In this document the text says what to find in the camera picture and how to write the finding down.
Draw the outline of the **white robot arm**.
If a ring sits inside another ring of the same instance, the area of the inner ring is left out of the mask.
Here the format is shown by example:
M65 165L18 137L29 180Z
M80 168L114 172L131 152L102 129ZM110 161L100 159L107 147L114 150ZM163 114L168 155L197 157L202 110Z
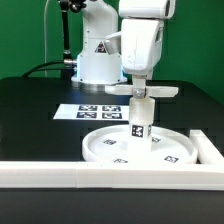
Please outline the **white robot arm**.
M176 0L87 0L83 14L83 49L72 81L109 94L148 95L146 81L161 58L164 21Z

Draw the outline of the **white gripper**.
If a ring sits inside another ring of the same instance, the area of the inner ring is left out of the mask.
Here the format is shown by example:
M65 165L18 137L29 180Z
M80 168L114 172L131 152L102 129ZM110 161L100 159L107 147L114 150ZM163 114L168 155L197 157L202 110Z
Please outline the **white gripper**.
M121 31L105 37L109 54L119 53L127 74L132 74L133 97L146 96L146 77L161 58L164 22L158 19L123 19Z

